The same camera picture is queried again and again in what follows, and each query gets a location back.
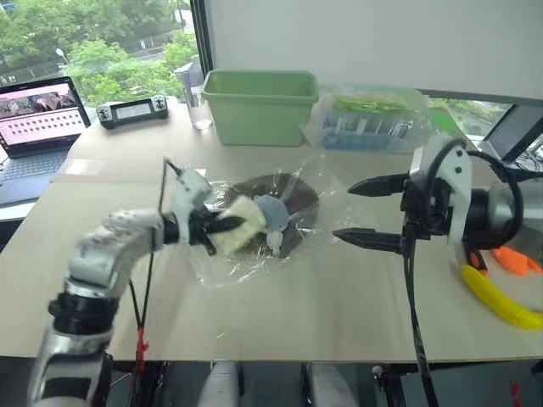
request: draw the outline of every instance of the clear plastic bag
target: clear plastic bag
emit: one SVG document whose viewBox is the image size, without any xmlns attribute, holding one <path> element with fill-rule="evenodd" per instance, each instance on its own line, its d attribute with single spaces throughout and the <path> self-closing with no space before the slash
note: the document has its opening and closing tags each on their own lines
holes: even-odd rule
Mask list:
<svg viewBox="0 0 543 407">
<path fill-rule="evenodd" d="M 335 244 L 332 231 L 360 225 L 360 206 L 346 204 L 346 187 L 328 169 L 323 155 L 292 169 L 263 171 L 239 181 L 211 181 L 214 196 L 206 206 L 224 210 L 238 195 L 255 198 L 264 194 L 280 198 L 289 213 L 288 227 L 278 256 L 266 245 L 266 234 L 257 234 L 230 257 L 209 256 L 200 246 L 189 248 L 198 279 L 207 287 L 223 287 L 249 278 L 292 267 L 296 261 Z"/>
</svg>

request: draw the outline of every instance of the white wall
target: white wall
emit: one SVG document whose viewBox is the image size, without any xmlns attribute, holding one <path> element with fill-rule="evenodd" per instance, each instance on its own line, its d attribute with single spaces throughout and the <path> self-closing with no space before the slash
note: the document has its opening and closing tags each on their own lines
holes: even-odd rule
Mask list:
<svg viewBox="0 0 543 407">
<path fill-rule="evenodd" d="M 218 68 L 543 98 L 543 0 L 208 0 Z"/>
</svg>

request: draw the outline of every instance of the orange toy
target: orange toy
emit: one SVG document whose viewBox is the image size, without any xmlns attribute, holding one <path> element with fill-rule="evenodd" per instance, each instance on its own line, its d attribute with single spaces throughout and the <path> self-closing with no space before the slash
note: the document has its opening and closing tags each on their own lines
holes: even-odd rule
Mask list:
<svg viewBox="0 0 543 407">
<path fill-rule="evenodd" d="M 535 260 L 532 260 L 530 257 L 519 253 L 512 248 L 506 248 L 505 246 L 495 248 L 492 250 L 492 254 L 504 269 L 517 276 L 523 277 L 528 275 L 529 268 L 536 273 L 543 273 L 543 270 Z"/>
</svg>

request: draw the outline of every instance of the tabletop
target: tabletop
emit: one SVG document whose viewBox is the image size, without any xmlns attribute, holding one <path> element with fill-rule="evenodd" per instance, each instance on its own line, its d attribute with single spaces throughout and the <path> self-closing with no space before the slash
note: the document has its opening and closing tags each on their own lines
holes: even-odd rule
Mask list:
<svg viewBox="0 0 543 407">
<path fill-rule="evenodd" d="M 192 130 L 181 110 L 167 122 L 121 129 L 108 133 L 94 124 L 87 130 L 0 254 L 0 324 L 10 332 L 0 341 L 0 354 L 36 355 L 50 322 L 48 300 L 62 289 L 77 239 L 113 210 L 155 206 L 164 153 L 206 170 L 214 180 L 289 168 L 322 153 L 309 146 L 222 146 L 213 130 Z M 346 186 L 405 172 L 410 160 L 405 155 L 326 152 L 329 168 Z M 70 173 L 73 164 L 79 173 Z M 348 207 L 359 209 L 350 219 L 353 224 L 400 231 L 400 196 L 344 195 Z M 323 232 L 331 229 L 322 225 Z M 199 283 L 187 250 L 172 246 L 157 256 L 146 330 L 151 360 L 415 360 L 398 255 L 331 240 L 318 253 L 299 256 L 279 270 L 214 289 Z M 133 274 L 139 298 L 146 262 L 138 262 Z M 462 263 L 462 254 L 442 237 L 418 245 L 415 296 L 428 359 L 541 357 L 543 332 L 519 330 L 492 314 L 463 283 Z M 543 306 L 541 276 L 511 278 L 491 259 L 489 267 L 513 298 Z M 132 302 L 125 295 L 110 346 L 116 359 L 133 359 L 136 336 Z"/>
</svg>

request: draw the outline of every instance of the sponge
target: sponge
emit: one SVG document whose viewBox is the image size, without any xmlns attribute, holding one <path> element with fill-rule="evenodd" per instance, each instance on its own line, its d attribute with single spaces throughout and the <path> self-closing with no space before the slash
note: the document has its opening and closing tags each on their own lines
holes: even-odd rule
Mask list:
<svg viewBox="0 0 543 407">
<path fill-rule="evenodd" d="M 222 212 L 218 219 L 239 216 L 245 222 L 231 231 L 209 235 L 211 242 L 222 256 L 229 256 L 249 242 L 257 233 L 266 228 L 266 218 L 256 202 L 244 195 L 238 196 L 230 208 Z"/>
</svg>

